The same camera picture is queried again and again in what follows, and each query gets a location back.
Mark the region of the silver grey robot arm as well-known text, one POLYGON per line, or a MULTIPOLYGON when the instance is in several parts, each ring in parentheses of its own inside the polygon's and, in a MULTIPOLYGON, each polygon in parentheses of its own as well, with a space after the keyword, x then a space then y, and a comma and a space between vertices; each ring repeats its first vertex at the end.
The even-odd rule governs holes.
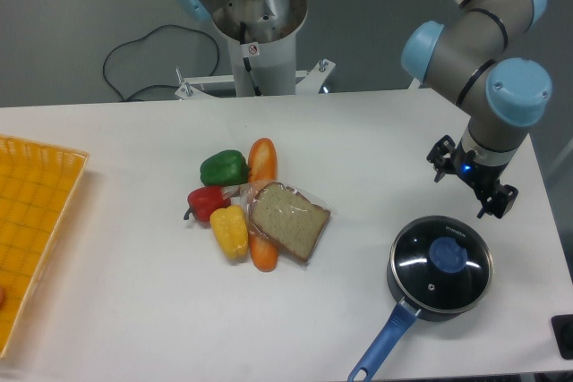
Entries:
MULTIPOLYGON (((306 0, 177 0, 197 20, 211 21, 227 39, 238 96, 315 91, 329 72, 320 62, 295 77, 295 36, 306 0)), ((475 193, 482 213, 502 217, 517 190, 500 182, 552 95, 544 68, 503 51, 543 15, 547 0, 455 0, 462 17, 446 27, 428 21, 406 42, 401 64, 413 78, 468 114, 460 140, 444 137, 428 160, 438 177, 454 174, 475 193)))

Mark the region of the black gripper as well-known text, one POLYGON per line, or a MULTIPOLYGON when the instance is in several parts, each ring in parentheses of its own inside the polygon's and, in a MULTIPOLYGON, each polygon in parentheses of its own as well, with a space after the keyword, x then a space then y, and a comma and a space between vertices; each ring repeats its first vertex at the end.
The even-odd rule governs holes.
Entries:
POLYGON ((436 183, 446 175, 456 174, 475 192, 482 205, 478 218, 489 215, 502 219, 512 209, 518 189, 500 184, 505 165, 486 166, 478 163, 473 150, 456 150, 456 144, 449 135, 443 136, 432 146, 426 160, 433 166, 436 183))

